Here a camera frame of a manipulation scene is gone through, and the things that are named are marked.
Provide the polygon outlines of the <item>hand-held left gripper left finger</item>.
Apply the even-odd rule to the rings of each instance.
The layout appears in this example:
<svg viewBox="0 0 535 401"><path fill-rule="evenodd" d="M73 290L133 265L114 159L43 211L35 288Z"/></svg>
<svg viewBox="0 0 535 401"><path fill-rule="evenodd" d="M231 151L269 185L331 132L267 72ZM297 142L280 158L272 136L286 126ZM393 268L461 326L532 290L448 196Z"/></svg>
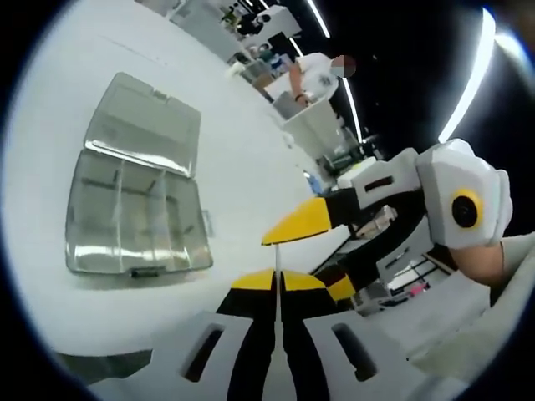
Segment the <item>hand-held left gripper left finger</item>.
<svg viewBox="0 0 535 401"><path fill-rule="evenodd" d="M275 343L275 272L236 280L215 312L165 331L125 380L130 400L260 400Z"/></svg>

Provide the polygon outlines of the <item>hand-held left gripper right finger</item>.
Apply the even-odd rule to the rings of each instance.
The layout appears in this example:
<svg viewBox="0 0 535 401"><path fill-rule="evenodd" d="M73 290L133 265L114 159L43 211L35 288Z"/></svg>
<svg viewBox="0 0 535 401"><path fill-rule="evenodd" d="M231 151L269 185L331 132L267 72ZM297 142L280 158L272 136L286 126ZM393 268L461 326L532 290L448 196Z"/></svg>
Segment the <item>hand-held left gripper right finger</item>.
<svg viewBox="0 0 535 401"><path fill-rule="evenodd" d="M356 312L338 312L316 277L281 276L283 344L298 400L412 400L423 383L396 344Z"/></svg>

